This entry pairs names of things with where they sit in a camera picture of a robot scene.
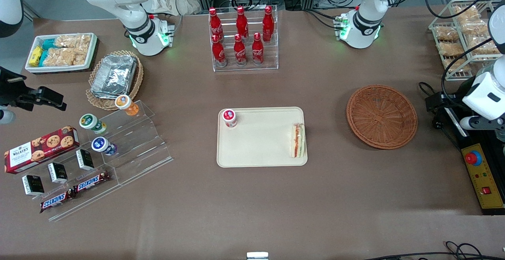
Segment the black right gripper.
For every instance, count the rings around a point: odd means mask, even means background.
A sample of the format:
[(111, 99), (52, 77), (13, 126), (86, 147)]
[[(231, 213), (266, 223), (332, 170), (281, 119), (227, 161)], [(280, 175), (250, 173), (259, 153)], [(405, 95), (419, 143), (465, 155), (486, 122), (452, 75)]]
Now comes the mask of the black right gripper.
[(64, 96), (50, 88), (29, 88), (25, 84), (26, 76), (14, 73), (8, 69), (0, 68), (0, 105), (2, 107), (19, 107), (32, 111), (34, 105), (46, 105), (60, 111), (65, 111), (67, 104), (63, 102)]

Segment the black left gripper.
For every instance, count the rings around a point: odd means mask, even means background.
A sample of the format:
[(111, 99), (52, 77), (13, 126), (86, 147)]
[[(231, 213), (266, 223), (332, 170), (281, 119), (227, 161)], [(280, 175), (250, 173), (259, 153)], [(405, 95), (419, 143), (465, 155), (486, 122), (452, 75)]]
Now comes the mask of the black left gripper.
[[(450, 97), (452, 98), (453, 102), (456, 103), (458, 107), (469, 108), (462, 101), (462, 99), (471, 90), (475, 78), (476, 77), (472, 77), (470, 79), (467, 79), (466, 81), (463, 81), (458, 87), (458, 89), (453, 94), (450, 94)], [(425, 103), (428, 103), (428, 112), (437, 112), (441, 108), (447, 108), (447, 107), (451, 108), (451, 103), (449, 102), (449, 99), (443, 93), (435, 93), (432, 94), (431, 96), (426, 97)]]

